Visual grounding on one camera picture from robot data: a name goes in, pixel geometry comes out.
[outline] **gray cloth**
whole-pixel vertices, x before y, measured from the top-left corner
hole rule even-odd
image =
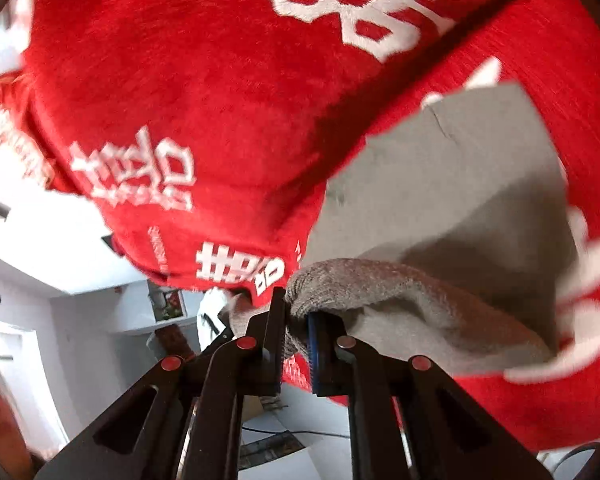
[[[453,374],[543,362],[574,257],[558,158],[525,92],[460,92],[369,137],[329,182],[312,265],[287,285],[286,351],[306,353],[304,316],[325,309],[381,354]],[[237,334],[262,311],[243,303]]]
[[[555,281],[575,257],[558,157],[517,84],[453,94],[328,184],[303,264],[400,262],[481,298],[557,351]]]

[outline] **gray fabric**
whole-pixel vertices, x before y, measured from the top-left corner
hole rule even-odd
[[[574,256],[557,155],[523,89],[504,84],[448,96],[369,137],[329,182],[303,265],[407,264],[517,319],[556,352],[555,280]]]
[[[343,318],[347,333],[381,354],[431,357],[452,374],[542,362],[553,353],[532,330],[478,297],[403,264],[341,258],[296,272],[286,354],[306,354],[307,313]]]

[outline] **framed picture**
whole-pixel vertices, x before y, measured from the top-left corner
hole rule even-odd
[[[149,299],[156,321],[177,319],[187,315],[182,290],[170,286],[160,286],[147,281]]]

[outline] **red fabric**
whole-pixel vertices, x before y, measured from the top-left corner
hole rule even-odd
[[[586,219],[589,240],[576,240],[586,254],[587,244],[600,243],[600,32],[578,0],[514,0],[392,103],[372,132],[418,110],[430,92],[462,88],[491,57],[501,71],[486,70],[486,84],[521,82],[546,122],[566,169],[572,211]],[[567,295],[558,313],[568,317],[591,306],[600,312],[600,284]],[[306,364],[292,364],[285,377],[302,386],[296,379]],[[555,449],[600,437],[600,355],[571,366],[566,377],[531,384],[503,376],[456,379],[529,449]]]
[[[19,160],[22,177],[45,189],[77,192],[71,178],[58,165],[52,149],[40,136],[31,113],[29,75],[22,71],[0,75],[0,148]]]
[[[324,183],[395,67],[439,38],[424,14],[460,22],[488,1],[414,0],[381,16],[415,25],[401,40],[414,46],[385,57],[343,44],[333,9],[308,23],[272,0],[36,0],[26,62],[45,137],[129,260],[157,283],[247,285],[265,304],[297,269]],[[356,30],[377,40],[383,27]],[[162,142],[178,156],[160,160]],[[152,158],[144,176],[116,180],[107,143],[113,164],[129,149],[134,171]],[[174,186],[161,162],[181,174]]]

